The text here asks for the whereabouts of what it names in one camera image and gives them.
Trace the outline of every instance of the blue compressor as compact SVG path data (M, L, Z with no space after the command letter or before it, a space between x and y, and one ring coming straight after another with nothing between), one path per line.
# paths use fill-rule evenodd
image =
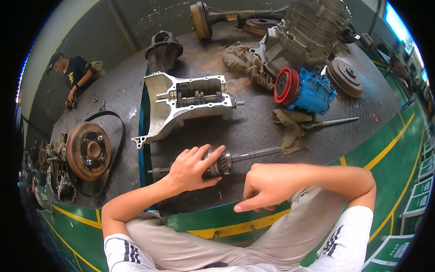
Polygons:
M301 68L298 74L296 70L284 67L275 81L275 101L289 110L299 107L309 113L324 115L336 95L334 87L320 71L311 73Z

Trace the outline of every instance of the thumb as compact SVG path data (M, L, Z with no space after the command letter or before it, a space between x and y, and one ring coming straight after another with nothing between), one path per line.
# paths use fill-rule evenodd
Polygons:
M202 182L202 188L215 186L221 179L222 179L222 177L215 177L215 178L207 179L204 182Z
M262 207L268 207L270 206L269 203L267 203L267 200L263 197L261 193L258 195L248 198L237 205L234 206L235 212L247 212L251 211L253 209L259 209Z

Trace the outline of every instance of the white sleeve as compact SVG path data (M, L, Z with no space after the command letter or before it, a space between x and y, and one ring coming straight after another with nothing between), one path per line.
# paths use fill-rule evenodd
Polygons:
M309 271L361 271L372 221L373 212L367 207L354 206L347 209L317 251L317 260L308 267Z
M113 234L104 240L109 272L116 271L158 271L154 261L142 252L137 244L125 234Z

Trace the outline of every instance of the hand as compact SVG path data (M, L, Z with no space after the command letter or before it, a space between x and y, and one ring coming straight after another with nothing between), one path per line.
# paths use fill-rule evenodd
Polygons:
M76 86L73 86L73 88L70 90L70 94L68 95L68 101L73 102L74 100L74 92L76 91Z
M291 198L308 184L313 166L302 164L254 164L246 174L244 201L234 207L235 212L261 208L275 210L275 205Z
M175 159L169 174L164 178L168 182L169 188L180 194L184 191L193 191L216 185L222 177L203 180L202 174L225 151L225 146L221 145L210 156L202 160L210 148L211 145L206 144L200 148L194 147L191 150L184 150Z

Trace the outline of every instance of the timing belt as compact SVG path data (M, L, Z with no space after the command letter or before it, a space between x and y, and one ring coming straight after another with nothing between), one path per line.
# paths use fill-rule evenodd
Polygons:
M113 111L100 111L100 112L98 112L98 113L96 113L94 115L91 115L88 119L85 120L85 122L90 122L90 121L92 121L92 120L94 120L94 119L96 119L98 117L105 116L105 115L112 115L112 116L115 116L115 117L119 118L119 120L122 123L122 136L121 136L121 141L119 143L119 147L118 147L118 150L116 151L115 157L113 158L112 163L109 166L106 181L103 183L103 185L98 190L98 192L97 193L93 193L93 194L88 194L88 193L85 193L81 188L79 188L79 186L77 185L77 176L71 170L70 165L68 163L66 163L66 165L67 165L67 171L68 171L68 176L70 177L70 180L71 180L71 183L72 183L74 189L76 189L79 194L81 194L82 196L87 197L87 198L96 197L97 195L99 195L103 191L104 187L106 187L106 184L110 181L110 178L112 177L112 174L113 174L113 171L115 169L115 166L118 163L118 160L119 160L119 158L121 156L122 149L124 148L124 142L125 142L125 124L122 121L121 117L119 117L118 114L114 113Z

